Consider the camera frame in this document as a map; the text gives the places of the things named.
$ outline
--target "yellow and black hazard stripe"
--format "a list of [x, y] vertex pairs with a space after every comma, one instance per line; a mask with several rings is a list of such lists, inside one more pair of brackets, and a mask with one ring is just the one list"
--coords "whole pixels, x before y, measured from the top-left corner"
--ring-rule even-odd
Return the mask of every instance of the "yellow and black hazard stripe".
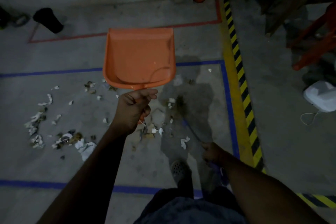
[[336, 208], [336, 196], [297, 193], [310, 207]]
[[234, 61], [236, 64], [236, 70], [237, 70], [237, 75], [238, 75], [238, 80], [239, 80], [239, 87], [240, 87], [240, 92], [241, 92], [241, 99], [243, 101], [245, 118], [246, 118], [246, 123], [247, 123], [247, 130], [248, 130], [249, 137], [250, 137], [250, 145], [251, 145], [251, 150], [252, 150], [254, 167], [257, 170], [263, 171], [265, 173], [263, 154], [261, 152], [260, 141], [257, 135], [257, 128], [255, 125], [249, 90], [247, 87], [245, 72], [243, 68], [243, 61], [240, 55], [240, 50], [239, 50], [235, 26], [233, 23], [229, 0], [224, 0], [224, 10], [225, 10], [225, 15], [226, 15], [227, 26], [229, 28]]

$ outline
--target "red floor line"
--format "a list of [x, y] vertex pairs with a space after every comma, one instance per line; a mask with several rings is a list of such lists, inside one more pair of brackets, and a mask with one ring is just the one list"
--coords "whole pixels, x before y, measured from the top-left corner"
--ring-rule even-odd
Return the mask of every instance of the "red floor line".
[[[219, 24], [222, 22], [221, 19], [221, 12], [219, 9], [219, 0], [215, 0], [216, 3], [216, 14], [217, 19], [213, 21], [203, 21], [203, 22], [192, 22], [192, 23], [185, 23], [185, 24], [177, 24], [177, 25], [170, 25], [170, 26], [160, 26], [158, 28], [183, 28], [183, 27], [195, 27], [195, 26], [202, 26], [207, 24]], [[38, 44], [38, 43], [45, 43], [45, 42], [55, 42], [55, 41], [63, 41], [63, 40], [73, 40], [73, 39], [83, 39], [83, 38], [90, 38], [90, 37], [96, 37], [96, 36], [105, 36], [107, 32], [103, 33], [96, 33], [96, 34], [87, 34], [87, 35], [76, 35], [76, 36], [70, 36], [70, 37], [62, 37], [62, 38], [52, 38], [52, 39], [42, 39], [42, 40], [33, 40], [33, 37], [36, 33], [36, 30], [38, 28], [37, 24], [31, 34], [31, 37], [28, 40], [29, 44]]]

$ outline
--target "black bucket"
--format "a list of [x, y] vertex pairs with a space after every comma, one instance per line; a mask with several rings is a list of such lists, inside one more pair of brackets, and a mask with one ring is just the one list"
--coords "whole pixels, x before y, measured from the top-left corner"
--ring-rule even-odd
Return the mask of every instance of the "black bucket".
[[42, 8], [38, 10], [34, 14], [33, 20], [41, 23], [54, 34], [61, 32], [64, 28], [61, 22], [59, 22], [58, 19], [55, 17], [51, 8]]

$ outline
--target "person's left arm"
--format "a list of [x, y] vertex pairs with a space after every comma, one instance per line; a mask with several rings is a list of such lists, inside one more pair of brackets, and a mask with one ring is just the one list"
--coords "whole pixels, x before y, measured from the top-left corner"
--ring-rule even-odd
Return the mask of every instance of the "person's left arm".
[[37, 223], [104, 223], [126, 137], [150, 113], [157, 90], [136, 90], [119, 98], [114, 120], [80, 170]]

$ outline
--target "orange dustpan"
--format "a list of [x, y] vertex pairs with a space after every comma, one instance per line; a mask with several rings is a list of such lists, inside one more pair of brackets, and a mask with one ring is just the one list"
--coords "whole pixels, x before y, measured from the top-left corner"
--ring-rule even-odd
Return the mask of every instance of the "orange dustpan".
[[103, 67], [116, 88], [146, 89], [170, 82], [176, 73], [170, 28], [109, 29]]

